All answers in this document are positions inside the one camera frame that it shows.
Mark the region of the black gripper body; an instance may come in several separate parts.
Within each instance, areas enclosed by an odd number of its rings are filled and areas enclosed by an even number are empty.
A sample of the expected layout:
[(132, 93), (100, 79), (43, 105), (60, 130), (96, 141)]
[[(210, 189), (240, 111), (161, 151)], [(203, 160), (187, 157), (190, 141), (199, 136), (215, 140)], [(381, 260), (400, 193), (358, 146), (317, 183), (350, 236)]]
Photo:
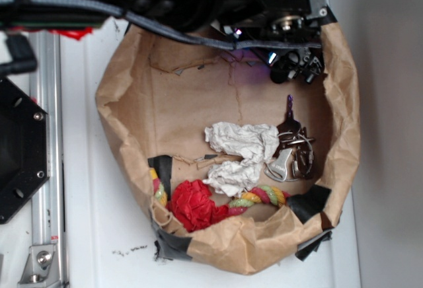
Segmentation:
[(306, 42), (327, 14), (327, 0), (222, 0), (213, 26), (241, 40)]

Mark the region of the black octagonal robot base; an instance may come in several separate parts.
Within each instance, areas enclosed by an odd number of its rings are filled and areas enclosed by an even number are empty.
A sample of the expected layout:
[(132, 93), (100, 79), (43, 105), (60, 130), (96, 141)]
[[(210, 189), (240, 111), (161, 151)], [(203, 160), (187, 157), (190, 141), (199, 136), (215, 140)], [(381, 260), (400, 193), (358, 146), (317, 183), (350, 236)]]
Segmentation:
[(48, 179), (47, 113), (8, 78), (1, 79), (1, 224)]

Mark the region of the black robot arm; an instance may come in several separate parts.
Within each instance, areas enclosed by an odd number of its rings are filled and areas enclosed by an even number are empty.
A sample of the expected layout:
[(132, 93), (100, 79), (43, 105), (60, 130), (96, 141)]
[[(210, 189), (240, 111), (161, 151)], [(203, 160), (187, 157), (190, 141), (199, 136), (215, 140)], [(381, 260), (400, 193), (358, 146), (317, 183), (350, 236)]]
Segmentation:
[(213, 23), (242, 40), (304, 42), (319, 35), (327, 0), (1, 0), (1, 28), (84, 30), (108, 17), (162, 34)]

